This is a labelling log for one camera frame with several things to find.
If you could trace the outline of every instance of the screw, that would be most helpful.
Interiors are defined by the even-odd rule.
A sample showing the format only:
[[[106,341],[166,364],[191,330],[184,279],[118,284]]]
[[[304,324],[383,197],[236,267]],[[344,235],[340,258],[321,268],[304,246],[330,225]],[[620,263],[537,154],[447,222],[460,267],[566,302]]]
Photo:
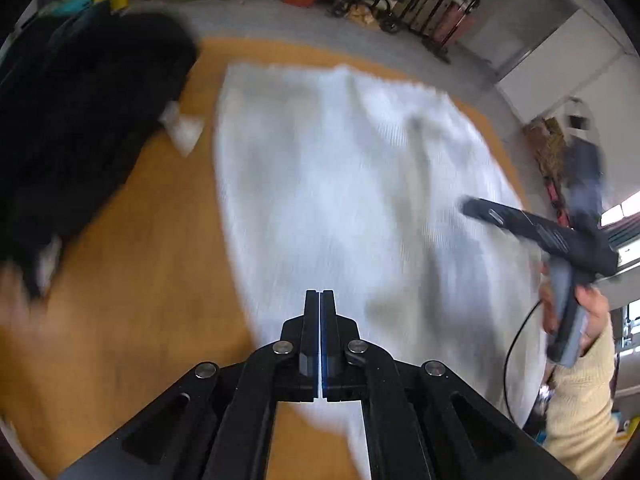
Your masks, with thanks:
[[[427,361],[424,364],[424,369],[429,375],[435,377],[440,377],[441,375],[444,375],[444,372],[447,371],[444,364],[442,364],[440,361]]]
[[[276,354],[290,354],[293,350],[293,345],[289,341],[276,341],[273,344],[273,351]]]
[[[353,339],[349,341],[347,345],[349,352],[353,352],[354,354],[363,354],[368,347],[369,345],[362,339]]]
[[[217,371],[218,367],[213,363],[200,363],[196,366],[196,377],[199,379],[209,379]]]

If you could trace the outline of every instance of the black cloth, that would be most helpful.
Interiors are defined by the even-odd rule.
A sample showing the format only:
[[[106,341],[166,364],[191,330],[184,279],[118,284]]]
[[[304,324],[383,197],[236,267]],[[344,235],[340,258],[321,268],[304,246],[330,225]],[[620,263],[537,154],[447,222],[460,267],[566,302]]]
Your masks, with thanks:
[[[0,262],[32,297],[36,261],[77,236],[123,184],[178,100],[197,57],[173,18],[112,14],[39,18],[0,65]]]

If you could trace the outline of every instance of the black cable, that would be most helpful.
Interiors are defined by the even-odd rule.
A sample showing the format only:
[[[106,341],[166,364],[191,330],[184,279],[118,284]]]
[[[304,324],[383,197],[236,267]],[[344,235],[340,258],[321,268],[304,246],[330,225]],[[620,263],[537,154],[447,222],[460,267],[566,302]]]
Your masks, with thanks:
[[[522,325],[518,329],[516,333],[516,337],[513,338],[513,342],[509,347],[509,351],[507,352],[507,357],[504,358],[504,367],[502,368],[502,389],[504,390],[504,403],[507,405],[507,412],[509,413],[509,418],[515,424],[515,419],[513,418],[513,413],[511,413],[511,407],[509,406],[509,399],[507,397],[507,366],[509,365],[509,357],[511,357],[511,352],[513,351],[513,347],[516,346],[516,342],[520,337],[520,334],[524,330],[524,327],[527,325],[527,321],[531,318],[532,314],[536,311],[538,306],[542,303],[542,300],[538,300],[537,303],[532,307],[532,309],[527,314],[527,317],[522,322]]]

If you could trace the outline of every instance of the white cloth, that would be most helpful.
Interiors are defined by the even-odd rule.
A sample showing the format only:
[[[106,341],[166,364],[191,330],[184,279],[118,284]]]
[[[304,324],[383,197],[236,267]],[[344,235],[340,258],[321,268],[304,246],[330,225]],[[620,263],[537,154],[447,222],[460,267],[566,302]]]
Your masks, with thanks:
[[[302,314],[308,288],[330,288],[363,339],[397,360],[443,361],[503,410],[502,366],[537,300],[538,270],[522,242],[460,213],[466,195],[520,203],[445,94],[347,67],[231,66],[214,166],[236,288],[259,345]],[[530,320],[509,364],[519,424],[543,375],[540,325],[539,315]],[[310,411],[349,433],[368,475],[359,403]]]

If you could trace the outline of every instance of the gray floor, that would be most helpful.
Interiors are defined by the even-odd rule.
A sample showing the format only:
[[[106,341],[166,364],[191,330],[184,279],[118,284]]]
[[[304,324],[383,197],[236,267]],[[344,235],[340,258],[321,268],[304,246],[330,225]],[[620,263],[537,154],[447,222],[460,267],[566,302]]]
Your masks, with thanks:
[[[271,38],[305,43],[364,57],[400,70],[475,106],[492,122],[518,169],[533,212],[549,216],[548,199],[535,162],[520,134],[520,123],[495,89],[494,74],[462,47],[450,50],[450,66],[433,57],[420,39],[390,36],[327,15],[322,6],[293,7],[278,0],[200,0],[184,4],[136,2],[135,7],[170,7],[200,36]]]

